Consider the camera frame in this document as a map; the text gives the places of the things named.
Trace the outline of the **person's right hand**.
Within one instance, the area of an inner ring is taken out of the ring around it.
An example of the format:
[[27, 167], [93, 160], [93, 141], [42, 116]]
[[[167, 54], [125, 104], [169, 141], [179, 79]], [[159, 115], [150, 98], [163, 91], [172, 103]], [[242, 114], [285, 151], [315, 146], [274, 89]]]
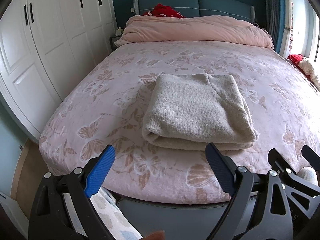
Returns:
[[147, 237], [142, 238], [142, 240], [165, 240], [165, 232], [164, 231], [156, 231]]

